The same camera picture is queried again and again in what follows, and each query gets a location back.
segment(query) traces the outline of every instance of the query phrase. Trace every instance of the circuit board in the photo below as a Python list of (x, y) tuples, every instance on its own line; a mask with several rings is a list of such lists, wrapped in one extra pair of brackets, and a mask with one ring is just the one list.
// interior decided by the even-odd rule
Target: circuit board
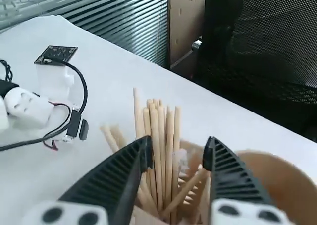
[(73, 57), (78, 47), (63, 47), (63, 46), (53, 46), (49, 45), (44, 52), (36, 59), (34, 64), (39, 65), (56, 65), (62, 66), (61, 63), (56, 62), (47, 62), (44, 61), (45, 57), (52, 57), (62, 60), (64, 62), (69, 62), (69, 60)]

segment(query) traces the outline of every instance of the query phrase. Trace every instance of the wall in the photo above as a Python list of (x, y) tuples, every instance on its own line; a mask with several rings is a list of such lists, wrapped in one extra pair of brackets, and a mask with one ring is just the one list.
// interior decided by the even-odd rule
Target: wall
[(201, 35), (205, 0), (170, 0), (171, 65), (191, 49)]

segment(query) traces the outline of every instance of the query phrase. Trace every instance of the black chair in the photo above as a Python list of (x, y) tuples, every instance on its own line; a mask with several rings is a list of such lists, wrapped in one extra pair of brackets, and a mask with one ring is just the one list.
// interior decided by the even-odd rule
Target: black chair
[(194, 81), (317, 141), (317, 0), (205, 0)]

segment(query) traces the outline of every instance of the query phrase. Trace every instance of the black cable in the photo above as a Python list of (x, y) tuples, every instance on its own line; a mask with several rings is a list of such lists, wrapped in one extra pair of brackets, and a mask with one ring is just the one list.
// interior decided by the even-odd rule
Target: black cable
[(87, 88), (87, 84), (86, 84), (86, 81), (85, 81), (85, 78), (83, 76), (83, 74), (76, 68), (74, 67), (72, 64), (69, 64), (68, 62), (65, 62), (65, 61), (62, 61), (58, 58), (52, 58), (52, 57), (48, 57), (48, 56), (45, 56), (44, 57), (45, 59), (43, 60), (43, 62), (45, 62), (46, 59), (48, 60), (51, 60), (53, 62), (57, 62), (57, 63), (61, 63), (65, 66), (68, 66), (69, 68), (71, 68), (73, 71), (75, 71), (77, 73), (77, 75), (79, 76), (80, 80), (81, 80), (81, 83), (83, 85), (83, 89), (84, 89), (84, 99), (83, 99), (83, 103), (79, 109), (79, 113), (82, 114), (85, 107), (86, 107), (86, 104), (87, 104), (87, 99), (88, 99), (88, 88)]
[[(67, 121), (69, 120), (70, 115), (71, 115), (71, 108), (67, 104), (64, 104), (64, 103), (52, 103), (52, 102), (50, 102), (50, 103), (53, 104), (54, 106), (65, 106), (65, 107), (67, 107), (68, 115), (67, 115), (66, 119), (64, 120), (64, 122), (60, 126), (58, 126), (57, 128), (53, 129), (52, 131), (48, 132), (44, 136), (50, 135), (51, 133), (53, 133), (53, 132), (59, 130), (60, 128), (62, 128), (65, 125), (65, 123), (67, 123)], [(51, 148), (51, 149), (53, 148), (53, 146), (48, 145), (45, 141), (43, 141), (43, 144), (44, 144), (44, 146), (46, 146), (48, 148)]]
[[(79, 113), (81, 114), (85, 107), (86, 107), (86, 104), (87, 104), (87, 99), (88, 99), (88, 88), (87, 88), (87, 84), (86, 84), (86, 81), (85, 81), (85, 78), (83, 76), (83, 74), (76, 68), (74, 67), (73, 65), (65, 62), (65, 61), (62, 61), (60, 59), (56, 59), (56, 58), (51, 58), (51, 57), (45, 57), (45, 59), (49, 59), (51, 61), (54, 61), (54, 62), (57, 62), (57, 63), (61, 63), (65, 66), (68, 66), (69, 68), (71, 68), (72, 70), (74, 70), (82, 84), (83, 84), (83, 88), (84, 88), (84, 100), (83, 100), (83, 103), (79, 109)], [(17, 147), (22, 147), (22, 146), (25, 146), (25, 145), (31, 145), (31, 144), (36, 144), (36, 143), (39, 143), (39, 142), (43, 142), (43, 141), (46, 141), (46, 140), (49, 140), (53, 137), (56, 137), (58, 135), (60, 135), (62, 132), (66, 131), (69, 126), (71, 125), (71, 123), (69, 122), (68, 124), (66, 124), (64, 127), (62, 127), (61, 129), (49, 134), (49, 135), (46, 135), (44, 137), (41, 137), (41, 138), (37, 138), (37, 139), (33, 139), (33, 140), (27, 140), (27, 141), (23, 141), (23, 142), (17, 142), (17, 143), (12, 143), (12, 144), (9, 144), (9, 145), (6, 145), (6, 146), (3, 146), (3, 147), (0, 147), (0, 152), (2, 151), (6, 151), (6, 150), (9, 150), (9, 149), (13, 149), (13, 148), (17, 148)]]
[(5, 60), (0, 60), (0, 63), (5, 67), (5, 81), (12, 82), (13, 73), (11, 71), (11, 66)]

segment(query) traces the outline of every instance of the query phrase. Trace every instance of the table surface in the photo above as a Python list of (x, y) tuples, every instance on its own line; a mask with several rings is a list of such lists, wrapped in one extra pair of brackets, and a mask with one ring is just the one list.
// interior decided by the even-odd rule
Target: table surface
[[(110, 155), (100, 125), (118, 124), (127, 141), (133, 141), (133, 87), (138, 89), (144, 106), (146, 99), (157, 98), (163, 99), (165, 105), (182, 107), (183, 139), (204, 145), (209, 136), (215, 136), (233, 151), (270, 152), (317, 179), (315, 143), (77, 28), (60, 16), (37, 17), (0, 34), (0, 58), (11, 65), (14, 82), (33, 92), (39, 90), (33, 62), (48, 45), (78, 47), (70, 63), (81, 70), (88, 85), (83, 114), (90, 125), (88, 139), (63, 145), (58, 152), (42, 144), (1, 152), (2, 224), (17, 224), (32, 205), (57, 199)], [(80, 104), (82, 95), (82, 85), (75, 76), (70, 100)], [(10, 131), (0, 135), (0, 145), (8, 140), (15, 142), (19, 136)]]

